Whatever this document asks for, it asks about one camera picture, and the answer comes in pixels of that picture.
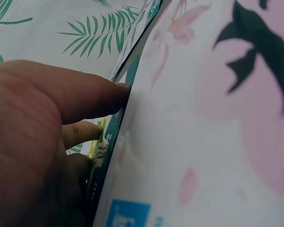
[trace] teal edge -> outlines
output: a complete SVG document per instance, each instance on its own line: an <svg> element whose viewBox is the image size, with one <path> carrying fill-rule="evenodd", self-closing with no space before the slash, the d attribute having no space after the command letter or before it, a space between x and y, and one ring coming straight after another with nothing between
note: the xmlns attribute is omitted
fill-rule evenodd
<svg viewBox="0 0 284 227"><path fill-rule="evenodd" d="M136 76L136 72L138 69L139 61L140 61L140 55L137 55L134 62L131 64L131 66L127 70L125 83L129 87L133 85L134 78ZM104 157L104 160L103 160L103 165L101 168L96 168L94 174L91 175L89 178L89 182L88 182L89 187L87 188L87 194L85 195L86 208L88 209L87 212L88 212L88 224L89 225L93 223L93 220L95 218L95 214L97 211L105 176L107 173L111 155L114 150L115 141L119 133L123 115L124 115L124 109L112 115L112 118L108 124L107 130L105 133L105 138L109 140L109 145L108 145L106 156Z"/></svg>

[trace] finger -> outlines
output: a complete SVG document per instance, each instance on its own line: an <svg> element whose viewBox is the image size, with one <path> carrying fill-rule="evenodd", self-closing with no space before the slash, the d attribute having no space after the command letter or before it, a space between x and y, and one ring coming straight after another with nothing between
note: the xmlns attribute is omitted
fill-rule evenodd
<svg viewBox="0 0 284 227"><path fill-rule="evenodd" d="M99 126L86 121L62 126L62 139L65 149L90 140L97 140L101 134Z"/></svg>
<svg viewBox="0 0 284 227"><path fill-rule="evenodd" d="M116 113L126 105L129 88L93 74L43 65L8 61L0 72L30 83L48 96L59 110L62 124Z"/></svg>
<svg viewBox="0 0 284 227"><path fill-rule="evenodd" d="M89 177L91 170L91 160L89 157L83 154L75 153L68 155L69 160L71 161L73 168L76 171L79 184L85 182Z"/></svg>

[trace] dark leaf print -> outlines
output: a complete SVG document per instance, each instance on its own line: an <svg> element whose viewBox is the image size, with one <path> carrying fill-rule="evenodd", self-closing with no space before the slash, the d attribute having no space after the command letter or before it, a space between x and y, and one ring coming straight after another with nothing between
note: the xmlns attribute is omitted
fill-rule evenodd
<svg viewBox="0 0 284 227"><path fill-rule="evenodd" d="M254 11L247 10L237 1L233 7L233 22L228 24L219 35L214 47L222 41L235 38L242 39L253 44L254 48L248 52L243 59L229 63L237 75L238 81L230 90L235 91L243 81L250 75L256 53L263 56L268 67L282 91L284 101L284 41L277 34L273 33L265 24L263 19Z"/></svg>
<svg viewBox="0 0 284 227"><path fill-rule="evenodd" d="M231 87L228 93L237 89L243 81L250 75L255 66L257 51L251 49L247 52L246 56L236 61L227 64L237 75L236 83Z"/></svg>
<svg viewBox="0 0 284 227"><path fill-rule="evenodd" d="M269 2L269 0L259 0L260 1L260 7L262 9L267 9L267 4Z"/></svg>

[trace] pink petal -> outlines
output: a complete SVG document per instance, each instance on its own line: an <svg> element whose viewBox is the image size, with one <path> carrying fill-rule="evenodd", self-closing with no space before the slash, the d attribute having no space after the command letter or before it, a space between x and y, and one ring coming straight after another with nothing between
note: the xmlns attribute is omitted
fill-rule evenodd
<svg viewBox="0 0 284 227"><path fill-rule="evenodd" d="M194 31L187 26L178 26L173 31L174 38L188 44L189 40L195 37Z"/></svg>
<svg viewBox="0 0 284 227"><path fill-rule="evenodd" d="M196 175L193 168L188 168L185 172L178 195L178 204L179 206L187 205L195 192L196 187Z"/></svg>
<svg viewBox="0 0 284 227"><path fill-rule="evenodd" d="M188 10L185 14L180 16L176 23L190 25L199 15L201 15L205 10L208 10L211 4L208 6L198 6L193 9Z"/></svg>
<svg viewBox="0 0 284 227"><path fill-rule="evenodd" d="M157 70L155 71L155 73L152 75L151 77L151 88L153 89L153 87L155 86L157 80L160 78L164 67L165 67L165 63L167 61L167 58L169 56L169 46L165 45L165 52L164 52L164 56L163 56L163 60L161 65L157 68Z"/></svg>

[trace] green leaf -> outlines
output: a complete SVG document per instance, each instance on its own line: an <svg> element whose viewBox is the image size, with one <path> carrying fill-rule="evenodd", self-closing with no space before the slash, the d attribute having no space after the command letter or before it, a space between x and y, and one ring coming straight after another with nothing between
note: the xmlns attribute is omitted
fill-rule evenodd
<svg viewBox="0 0 284 227"><path fill-rule="evenodd" d="M87 37L86 39L84 39L81 43L79 43L79 45L71 52L71 56L78 50L80 49L83 44L89 39L89 37Z"/></svg>
<svg viewBox="0 0 284 227"><path fill-rule="evenodd" d="M73 41L71 44L69 44L68 47L66 47L66 49L63 51L63 53L66 52L66 51L67 51L68 49L70 49L74 44L76 44L78 41L80 41L80 40L83 39L83 38L84 38L84 36L82 36L82 37L76 39L75 41Z"/></svg>
<svg viewBox="0 0 284 227"><path fill-rule="evenodd" d="M101 15L101 16L102 16L102 20L103 20L103 28L102 28L101 34L103 34L103 32L106 28L107 20L103 15Z"/></svg>
<svg viewBox="0 0 284 227"><path fill-rule="evenodd" d="M116 33L115 33L115 41L117 43L118 52L120 53L120 37L119 37L118 31L116 31Z"/></svg>
<svg viewBox="0 0 284 227"><path fill-rule="evenodd" d="M87 16L86 18L86 24L87 24L87 30L89 32L89 35L91 35L91 27L90 27L90 20L89 17Z"/></svg>
<svg viewBox="0 0 284 227"><path fill-rule="evenodd" d="M123 15L122 13L120 13L119 11L118 11L118 14L119 14L119 16L120 16L121 19L122 19L122 27L124 27L124 25L125 25L125 17L124 17L124 15Z"/></svg>
<svg viewBox="0 0 284 227"><path fill-rule="evenodd" d="M93 16L93 19L94 19L94 22L95 22L94 35L96 35L96 33L97 33L97 31L98 31L98 20L97 20L97 18L95 18L94 16Z"/></svg>
<svg viewBox="0 0 284 227"><path fill-rule="evenodd" d="M129 18L128 14L124 11L121 11L121 10L118 10L121 14L125 15L127 20L128 20L128 23L131 23L131 19Z"/></svg>
<svg viewBox="0 0 284 227"><path fill-rule="evenodd" d="M128 12L129 16L135 21L136 19L133 16L133 12L129 8L125 8L124 7L124 9L126 9L126 11Z"/></svg>
<svg viewBox="0 0 284 227"><path fill-rule="evenodd" d="M115 16L112 14L112 21L113 21L113 31L115 30Z"/></svg>
<svg viewBox="0 0 284 227"><path fill-rule="evenodd" d="M124 44L124 29L122 29L122 33L121 33L121 39L120 39L120 52L123 49L123 44Z"/></svg>
<svg viewBox="0 0 284 227"><path fill-rule="evenodd" d="M138 13L136 13L136 12L133 12L133 11L131 11L132 12L132 14L134 14L134 15L136 15L136 16L138 16L139 14Z"/></svg>
<svg viewBox="0 0 284 227"><path fill-rule="evenodd" d="M127 29L127 34L130 33L131 29L132 29L132 25L129 25L129 27L128 27L128 29Z"/></svg>
<svg viewBox="0 0 284 227"><path fill-rule="evenodd" d="M109 50L110 55L111 55L111 48L112 48L112 37L113 37L113 34L111 34L108 39L108 50Z"/></svg>
<svg viewBox="0 0 284 227"><path fill-rule="evenodd" d="M84 35L84 32L82 32L80 29L78 29L75 25L73 25L72 23L70 22L67 22L75 31L81 33L82 35Z"/></svg>
<svg viewBox="0 0 284 227"><path fill-rule="evenodd" d="M82 22L75 20L79 25L81 25L81 27L83 28L83 33L86 35L86 29L85 26Z"/></svg>
<svg viewBox="0 0 284 227"><path fill-rule="evenodd" d="M112 16L108 14L108 32L110 30L111 25L112 25Z"/></svg>
<svg viewBox="0 0 284 227"><path fill-rule="evenodd" d="M93 50L94 46L96 45L96 43L98 42L98 40L101 38L101 36L98 36L98 38L96 38L93 43L91 44L90 48L89 48L89 53L87 54L87 57L89 57L91 51Z"/></svg>
<svg viewBox="0 0 284 227"><path fill-rule="evenodd" d="M133 9L139 9L139 8L137 8L137 7L134 7L134 6L126 6L126 7L128 7L128 8L133 8Z"/></svg>
<svg viewBox="0 0 284 227"><path fill-rule="evenodd" d="M97 58L99 58L102 55L102 53L103 53L104 45L105 45L107 37L108 37L108 34L106 36L104 36L104 38L102 39L101 47L100 47L100 54L99 54L99 56Z"/></svg>
<svg viewBox="0 0 284 227"><path fill-rule="evenodd" d="M121 24L121 17L120 17L120 15L118 13L115 13L115 15L118 18L118 24L117 24L117 28L116 28L116 30L118 30L118 28L120 27L120 24Z"/></svg>
<svg viewBox="0 0 284 227"><path fill-rule="evenodd" d="M80 57L82 57L84 54L85 54L85 52L86 52L86 50L89 48L89 46L90 46L90 44L91 44L91 42L94 40L94 36L88 41L88 43L85 45L85 47L83 48L83 51L81 52L81 55L80 55Z"/></svg>
<svg viewBox="0 0 284 227"><path fill-rule="evenodd" d="M62 35L83 35L83 34L78 34L78 33L69 33L69 32L57 32L58 34Z"/></svg>

